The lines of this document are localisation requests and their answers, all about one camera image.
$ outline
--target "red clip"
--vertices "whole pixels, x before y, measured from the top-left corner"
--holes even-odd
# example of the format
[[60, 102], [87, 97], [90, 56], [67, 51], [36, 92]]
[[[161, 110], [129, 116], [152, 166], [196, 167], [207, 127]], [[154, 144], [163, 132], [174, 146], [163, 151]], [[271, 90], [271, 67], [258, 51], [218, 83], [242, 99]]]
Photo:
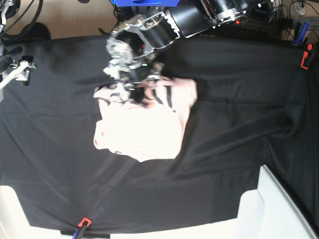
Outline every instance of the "red clip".
[[88, 224], [86, 225], [86, 227], [88, 227], [91, 223], [92, 223], [92, 221], [90, 220], [90, 219], [88, 219], [88, 218], [83, 218], [82, 219], [82, 221], [79, 223], [79, 225], [78, 225], [78, 227], [83, 227], [83, 223], [84, 222], [87, 222]]
[[[311, 51], [311, 49], [313, 48], [313, 46], [311, 44], [308, 45], [307, 49], [308, 51]], [[305, 62], [305, 59], [308, 57], [308, 52], [307, 51], [304, 51], [304, 55], [303, 55], [303, 58], [301, 60], [301, 67], [304, 68], [304, 69], [308, 69], [308, 67], [304, 66], [304, 62]]]

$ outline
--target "wooden floor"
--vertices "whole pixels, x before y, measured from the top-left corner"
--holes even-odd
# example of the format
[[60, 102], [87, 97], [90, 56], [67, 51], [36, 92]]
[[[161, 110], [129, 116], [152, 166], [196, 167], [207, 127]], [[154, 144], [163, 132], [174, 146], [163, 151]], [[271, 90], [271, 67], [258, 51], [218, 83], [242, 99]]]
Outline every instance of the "wooden floor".
[[[18, 13], [8, 20], [7, 26], [16, 20], [31, 0], [21, 0]], [[19, 33], [33, 18], [39, 0], [35, 0], [26, 15], [9, 32]], [[38, 22], [44, 23], [51, 32], [52, 39], [99, 35], [98, 28], [110, 31], [116, 23], [113, 6], [109, 0], [91, 0], [82, 4], [77, 0], [44, 0]]]

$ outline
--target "pink cloth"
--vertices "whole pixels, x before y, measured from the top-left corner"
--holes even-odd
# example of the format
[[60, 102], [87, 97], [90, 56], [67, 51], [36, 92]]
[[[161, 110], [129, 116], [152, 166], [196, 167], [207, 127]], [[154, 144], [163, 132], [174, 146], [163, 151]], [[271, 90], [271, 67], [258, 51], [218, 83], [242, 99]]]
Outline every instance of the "pink cloth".
[[145, 89], [146, 106], [118, 103], [117, 96], [110, 97], [111, 90], [106, 87], [94, 94], [102, 116], [96, 123], [94, 145], [139, 162], [175, 159], [181, 149], [190, 108], [197, 99], [196, 83], [161, 77], [156, 82], [143, 82], [140, 87]]

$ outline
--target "black tablecloth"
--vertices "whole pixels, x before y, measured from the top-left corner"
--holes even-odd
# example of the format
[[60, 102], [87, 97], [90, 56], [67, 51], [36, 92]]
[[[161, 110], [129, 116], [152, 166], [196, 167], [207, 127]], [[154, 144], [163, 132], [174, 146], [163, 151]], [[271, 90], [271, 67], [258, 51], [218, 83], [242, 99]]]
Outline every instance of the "black tablecloth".
[[4, 91], [1, 184], [15, 189], [32, 226], [67, 231], [89, 217], [93, 232], [140, 233], [235, 218], [264, 163], [319, 226], [318, 61], [306, 71], [302, 50], [179, 41], [163, 73], [193, 78], [199, 91], [182, 151], [138, 163], [93, 146], [100, 114], [92, 95], [108, 80], [105, 42], [26, 44], [38, 65], [30, 86], [11, 82]]

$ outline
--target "beige floor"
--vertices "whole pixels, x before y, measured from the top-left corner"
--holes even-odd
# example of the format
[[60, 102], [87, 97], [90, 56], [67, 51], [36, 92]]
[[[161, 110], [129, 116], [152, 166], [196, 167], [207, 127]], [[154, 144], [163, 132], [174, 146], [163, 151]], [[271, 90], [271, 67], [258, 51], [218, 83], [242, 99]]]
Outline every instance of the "beige floor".
[[[282, 3], [289, 7], [292, 0], [282, 0]], [[8, 20], [8, 25], [13, 22], [25, 10], [31, 0], [21, 0], [19, 12]], [[309, 1], [317, 11], [319, 3]], [[35, 0], [27, 14], [16, 24], [10, 33], [16, 34], [27, 25], [34, 16], [38, 5]], [[318, 16], [316, 12], [306, 5], [306, 16]], [[293, 7], [291, 9], [292, 18], [298, 16]], [[91, 0], [88, 4], [79, 3], [77, 0], [44, 0], [43, 9], [39, 17], [39, 22], [46, 24], [53, 39], [99, 35], [98, 28], [110, 31], [116, 19], [113, 15], [113, 6], [109, 0]], [[317, 42], [317, 37], [313, 32], [308, 32], [309, 43]]]

